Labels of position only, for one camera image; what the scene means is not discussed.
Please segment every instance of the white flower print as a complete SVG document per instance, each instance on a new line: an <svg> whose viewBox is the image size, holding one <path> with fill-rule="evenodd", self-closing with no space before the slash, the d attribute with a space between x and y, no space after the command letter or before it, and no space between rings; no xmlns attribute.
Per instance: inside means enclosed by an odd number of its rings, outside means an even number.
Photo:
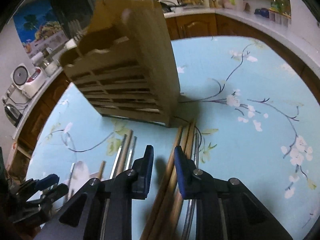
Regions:
<svg viewBox="0 0 320 240"><path fill-rule="evenodd" d="M297 173L293 174L292 176L289 176L290 182L297 182L300 179L300 177L297 175Z"/></svg>
<svg viewBox="0 0 320 240"><path fill-rule="evenodd" d="M306 159L308 161L311 161L313 159L313 155L312 154L306 154Z"/></svg>
<svg viewBox="0 0 320 240"><path fill-rule="evenodd" d="M240 106L240 100L233 95L227 96L227 105L228 106Z"/></svg>
<svg viewBox="0 0 320 240"><path fill-rule="evenodd" d="M296 146L296 148L298 149L298 151L304 152L306 145L307 145L307 143L306 143L306 141L304 140L304 138L303 138L301 135L299 135L299 136L297 137L297 140L296 140L296 143L295 143L295 146Z"/></svg>
<svg viewBox="0 0 320 240"><path fill-rule="evenodd" d="M67 124L67 126L65 127L65 129L63 129L63 132L64 132L64 133L69 132L70 129L71 129L71 127L72 127L72 123L70 122L70 123Z"/></svg>
<svg viewBox="0 0 320 240"><path fill-rule="evenodd" d="M281 146L281 151L283 154L286 154L288 152L287 147L286 146Z"/></svg>
<svg viewBox="0 0 320 240"><path fill-rule="evenodd" d="M253 106L248 106L248 109L249 109L249 111L251 111L251 112L256 111Z"/></svg>
<svg viewBox="0 0 320 240"><path fill-rule="evenodd" d="M291 157L290 162L292 165L299 165L300 166L304 160L303 155L300 152L298 152L298 150L296 148L291 149L290 157Z"/></svg>
<svg viewBox="0 0 320 240"><path fill-rule="evenodd" d="M235 91L235 95L236 95L236 96L240 96L240 95L241 95L240 89L235 89L234 91Z"/></svg>
<svg viewBox="0 0 320 240"><path fill-rule="evenodd" d="M256 61L258 61L257 58L252 57L252 56L248 56L248 57L247 57L247 60L249 60L249 61L251 61L251 62L256 62Z"/></svg>
<svg viewBox="0 0 320 240"><path fill-rule="evenodd" d="M311 160L313 159L313 155L312 155L313 149L312 149L312 147L309 146L309 147L307 148L306 152L307 152L307 154L306 154L306 159L307 159L308 161L311 161Z"/></svg>
<svg viewBox="0 0 320 240"><path fill-rule="evenodd" d="M309 146L307 149L307 154L312 154L312 153L313 153L313 149L311 146Z"/></svg>
<svg viewBox="0 0 320 240"><path fill-rule="evenodd" d="M239 122L244 122L244 123L249 122L248 119L245 119L245 118L240 117L240 116L238 117L238 121L239 121Z"/></svg>
<svg viewBox="0 0 320 240"><path fill-rule="evenodd" d="M66 99L66 100L63 100L63 101L59 101L58 104L59 104L59 105L65 105L65 104L67 104L68 102L69 102L68 99Z"/></svg>
<svg viewBox="0 0 320 240"><path fill-rule="evenodd" d="M184 67L177 67L178 73L184 73Z"/></svg>
<svg viewBox="0 0 320 240"><path fill-rule="evenodd" d="M251 111L248 111L248 117L251 118L251 117L253 117L253 116L255 116L255 113L254 113L254 112L251 112Z"/></svg>
<svg viewBox="0 0 320 240"><path fill-rule="evenodd" d="M253 120L253 124L258 132L262 132L261 123L257 120Z"/></svg>
<svg viewBox="0 0 320 240"><path fill-rule="evenodd" d="M287 189L285 191L285 193L284 193L284 197L285 198L291 198L293 196L293 194L294 194L294 190L295 189L296 189L295 187L291 187L290 189Z"/></svg>

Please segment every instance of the wooden stick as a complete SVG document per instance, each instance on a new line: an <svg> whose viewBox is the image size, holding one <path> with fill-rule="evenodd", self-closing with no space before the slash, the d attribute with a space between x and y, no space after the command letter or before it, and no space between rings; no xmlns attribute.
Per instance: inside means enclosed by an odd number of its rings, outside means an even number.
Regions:
<svg viewBox="0 0 320 240"><path fill-rule="evenodd" d="M97 176L97 178L100 179L100 180L102 179L102 174L103 174L105 166L106 166L106 161L102 161L101 165L100 165L99 173L98 173L98 176Z"/></svg>
<svg viewBox="0 0 320 240"><path fill-rule="evenodd" d="M172 150L171 150L171 153L170 153L170 157L169 157L169 160L167 162L167 166L165 168L165 172L164 172L164 175L163 175L161 183L160 183L160 188L159 188L158 193L156 195L155 201L153 202L151 213L150 213L150 215L148 217L148 220L147 220L147 223L146 223L146 225L145 225L145 227L143 229L143 232L141 234L140 240L148 239L148 236L149 236L149 234L151 232L153 224L154 224L154 222L156 220L156 216L157 216L157 214L159 212L161 203L163 201L163 198L164 198L164 195L165 195L165 192L166 192L166 189L168 187L169 180L170 180L170 177L171 177L171 174L172 174L172 170L173 170L173 166L174 166L174 163L173 163L173 160L174 160L174 149L175 149L176 146L178 146L180 144L181 135L182 135L182 129L183 129L182 126L180 126L178 128L176 138L175 138L174 143L172 145Z"/></svg>
<svg viewBox="0 0 320 240"><path fill-rule="evenodd" d="M129 146L130 146L130 142L131 142L131 137L132 137L133 131L130 130L127 138L124 142L124 146L123 146L123 150L120 156L120 160L119 160L119 164L116 170L116 176L119 175L121 172L123 172L124 169L124 165L125 165L125 160L127 158L127 154L128 154L128 150L129 150Z"/></svg>
<svg viewBox="0 0 320 240"><path fill-rule="evenodd" d="M185 149L186 149L189 128L190 128L190 124L187 126L185 133L183 134L182 143L181 143L181 147L182 147L183 151L185 151ZM161 207L159 209L159 212L156 215L156 220L153 224L153 227L151 229L148 240L158 240L157 237L159 235L161 225L163 224L164 217L168 212L168 208L170 207L170 204L172 203L172 197L173 197L173 193L176 189L176 186L177 186L177 172L176 172L176 169L173 168L168 188L165 192L164 199L161 203Z"/></svg>
<svg viewBox="0 0 320 240"><path fill-rule="evenodd" d="M185 155L188 159L191 158L192 154L192 146L193 146L193 137L195 132L195 120L191 123L190 131L188 135L187 147L185 150ZM178 221L180 218L181 208L182 208L183 199L179 192L179 189L176 192L174 197L173 206L171 209L169 220L166 220L166 226L164 226L164 230L161 231L161 236L159 239L171 240L173 238L173 234L178 225Z"/></svg>

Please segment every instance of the power cord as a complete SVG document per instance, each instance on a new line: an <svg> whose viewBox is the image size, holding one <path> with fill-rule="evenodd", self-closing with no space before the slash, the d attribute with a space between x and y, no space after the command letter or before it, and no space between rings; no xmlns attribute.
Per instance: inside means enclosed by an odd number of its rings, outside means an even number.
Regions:
<svg viewBox="0 0 320 240"><path fill-rule="evenodd" d="M27 104L27 103L29 103L29 101L30 101L30 99L28 99L25 103L16 103L11 97L10 97L10 95L9 95L9 93L7 93L7 97L14 103L14 104L16 104L16 105L25 105L25 104Z"/></svg>

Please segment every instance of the utensil holder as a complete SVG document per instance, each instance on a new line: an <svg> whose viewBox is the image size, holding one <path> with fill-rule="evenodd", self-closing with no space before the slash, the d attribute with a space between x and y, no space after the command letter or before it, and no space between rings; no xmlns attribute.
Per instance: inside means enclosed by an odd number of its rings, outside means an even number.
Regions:
<svg viewBox="0 0 320 240"><path fill-rule="evenodd" d="M170 125L180 85L160 4L97 0L88 33L60 63L100 114Z"/></svg>

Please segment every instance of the bottle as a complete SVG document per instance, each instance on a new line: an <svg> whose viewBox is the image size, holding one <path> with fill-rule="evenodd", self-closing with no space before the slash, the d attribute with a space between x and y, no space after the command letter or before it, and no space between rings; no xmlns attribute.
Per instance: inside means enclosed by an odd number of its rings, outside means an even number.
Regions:
<svg viewBox="0 0 320 240"><path fill-rule="evenodd" d="M275 12L279 12L280 4L278 0L271 0L271 10Z"/></svg>

